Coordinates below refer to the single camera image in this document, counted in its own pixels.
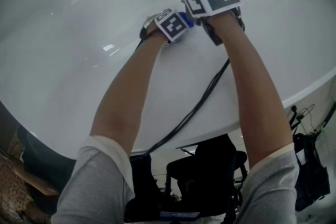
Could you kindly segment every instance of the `wire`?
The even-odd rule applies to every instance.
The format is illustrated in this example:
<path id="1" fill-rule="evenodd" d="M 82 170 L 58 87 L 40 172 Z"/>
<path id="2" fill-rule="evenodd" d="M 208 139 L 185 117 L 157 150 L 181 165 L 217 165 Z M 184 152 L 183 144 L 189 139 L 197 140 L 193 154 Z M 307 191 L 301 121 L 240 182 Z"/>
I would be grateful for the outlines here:
<path id="1" fill-rule="evenodd" d="M 159 147 L 167 143 L 169 140 L 171 140 L 175 135 L 178 134 L 179 131 L 181 131 L 185 125 L 192 119 L 192 117 L 200 110 L 202 105 L 205 103 L 205 101 L 209 98 L 210 94 L 213 92 L 214 88 L 216 87 L 218 81 L 222 77 L 223 73 L 227 69 L 228 65 L 230 64 L 230 60 L 227 59 L 223 67 L 220 69 L 220 71 L 213 77 L 210 84 L 206 88 L 204 94 L 202 95 L 199 102 L 196 104 L 196 106 L 190 111 L 183 120 L 168 134 L 166 137 L 161 139 L 159 142 L 154 144 L 149 150 L 147 150 L 143 155 L 140 155 L 139 157 L 135 157 L 132 159 L 132 161 L 136 161 L 138 159 L 144 158 L 145 156 L 151 154 L 152 152 L 156 151 Z"/>
<path id="2" fill-rule="evenodd" d="M 191 152 L 189 152 L 188 150 L 185 150 L 185 149 L 184 149 L 184 148 L 182 148 L 182 147 L 181 147 L 181 150 L 182 150 L 183 152 L 185 152 L 185 153 L 189 154 L 190 156 L 195 156 L 195 154 L 194 154 L 194 153 L 191 153 Z"/>
<path id="3" fill-rule="evenodd" d="M 308 108 L 303 108 L 300 110 L 300 112 L 298 113 L 298 115 L 301 115 L 303 118 L 305 118 L 308 114 L 309 114 L 309 118 L 310 118 L 310 126 L 312 127 L 313 131 L 316 131 L 316 129 L 314 128 L 313 124 L 312 124 L 312 115 L 311 115 L 311 111 L 315 108 L 315 104 L 312 104 L 310 107 Z"/>
<path id="4" fill-rule="evenodd" d="M 296 128 L 295 128 L 295 130 L 294 130 L 294 133 L 293 133 L 293 135 L 295 135 L 296 134 L 296 131 L 298 130 L 298 127 L 296 126 Z"/>
<path id="5" fill-rule="evenodd" d="M 330 121 L 332 116 L 334 115 L 335 111 L 336 111 L 336 101 L 332 104 L 332 107 L 331 107 L 328 115 L 325 117 L 325 119 L 323 121 L 323 128 L 326 127 L 326 125 L 328 124 L 328 122 Z"/>
<path id="6" fill-rule="evenodd" d="M 318 140 L 321 138 L 321 133 L 322 133 L 322 132 L 318 132 L 318 133 L 316 134 L 316 136 L 314 137 L 314 138 L 315 138 L 315 142 L 318 141 Z"/>
<path id="7" fill-rule="evenodd" d="M 303 130 L 304 130 L 304 133 L 305 133 L 306 135 L 308 135 L 308 133 L 306 132 L 306 129 L 305 129 L 305 127 L 304 127 L 304 125 L 302 124 L 301 121 L 300 121 L 300 124 L 301 124 L 301 126 L 302 126 L 302 128 L 303 128 Z"/>

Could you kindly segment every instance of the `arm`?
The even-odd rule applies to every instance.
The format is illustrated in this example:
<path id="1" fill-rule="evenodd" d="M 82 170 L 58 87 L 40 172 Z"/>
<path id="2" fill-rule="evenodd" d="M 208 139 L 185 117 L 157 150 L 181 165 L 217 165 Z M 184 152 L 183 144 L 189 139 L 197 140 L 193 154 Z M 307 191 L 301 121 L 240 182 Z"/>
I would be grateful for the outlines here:
<path id="1" fill-rule="evenodd" d="M 163 34 L 154 34 L 134 52 L 101 100 L 90 135 L 113 139 L 131 154 L 152 69 L 165 40 Z"/>
<path id="2" fill-rule="evenodd" d="M 230 13 L 208 19 L 223 41 L 234 73 L 240 127 L 250 168 L 276 150 L 292 143 L 278 92 L 258 52 Z"/>

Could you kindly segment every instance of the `white table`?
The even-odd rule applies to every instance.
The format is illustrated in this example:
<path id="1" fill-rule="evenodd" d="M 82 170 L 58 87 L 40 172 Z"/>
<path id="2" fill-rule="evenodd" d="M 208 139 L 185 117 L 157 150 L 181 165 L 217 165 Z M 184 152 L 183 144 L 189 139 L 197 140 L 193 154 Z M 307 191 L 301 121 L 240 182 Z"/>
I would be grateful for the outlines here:
<path id="1" fill-rule="evenodd" d="M 336 74 L 336 0 L 245 0 L 246 33 L 288 107 Z M 97 106 L 136 48 L 147 15 L 180 0 L 0 0 L 0 100 L 56 152 L 76 158 Z M 135 152 L 193 108 L 226 60 L 201 28 L 156 61 Z M 188 126 L 164 147 L 238 128 L 231 68 Z"/>

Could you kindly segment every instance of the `gray sleeve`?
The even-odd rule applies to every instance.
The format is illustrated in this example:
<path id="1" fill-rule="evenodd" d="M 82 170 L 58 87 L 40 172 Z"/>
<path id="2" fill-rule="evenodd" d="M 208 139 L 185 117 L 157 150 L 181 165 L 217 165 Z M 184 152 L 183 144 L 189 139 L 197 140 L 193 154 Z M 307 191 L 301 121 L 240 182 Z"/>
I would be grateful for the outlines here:
<path id="1" fill-rule="evenodd" d="M 51 223 L 123 223 L 124 208 L 133 198 L 112 158 L 83 147 Z"/>
<path id="2" fill-rule="evenodd" d="M 266 163 L 246 179 L 236 224 L 296 223 L 295 184 L 299 166 L 294 151 Z"/>

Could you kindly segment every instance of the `floor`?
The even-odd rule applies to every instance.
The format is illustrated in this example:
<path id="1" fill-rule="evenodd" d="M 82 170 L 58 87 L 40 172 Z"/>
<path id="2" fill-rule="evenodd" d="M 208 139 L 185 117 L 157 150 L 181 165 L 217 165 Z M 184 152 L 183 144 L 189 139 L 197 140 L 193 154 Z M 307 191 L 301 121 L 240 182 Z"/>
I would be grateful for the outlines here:
<path id="1" fill-rule="evenodd" d="M 320 87 L 317 91 L 313 92 L 309 96 L 305 97 L 301 101 L 296 103 L 298 111 L 303 108 L 309 108 L 313 104 L 315 105 L 311 111 L 311 124 L 310 116 L 307 115 L 302 120 L 302 125 L 298 127 L 297 132 L 309 133 L 312 131 L 312 126 L 317 127 L 325 118 L 326 114 L 330 111 L 333 104 L 333 97 L 330 93 L 331 81 L 326 83 L 324 86 Z M 286 110 L 288 114 L 288 119 L 291 117 L 290 108 Z M 241 130 L 237 130 L 229 133 L 229 137 L 236 146 L 238 151 L 246 152 L 243 136 Z M 195 152 L 196 146 L 185 148 L 191 153 Z M 188 157 L 187 153 L 181 150 L 160 150 L 151 154 L 152 156 L 152 172 L 154 178 L 157 179 L 157 184 L 159 187 L 164 188 L 166 179 L 166 166 L 168 163 L 175 161 L 177 159 Z M 235 178 L 240 177 L 240 170 L 235 172 Z M 177 182 L 172 179 L 172 192 L 176 195 L 180 195 L 180 191 L 177 186 Z"/>

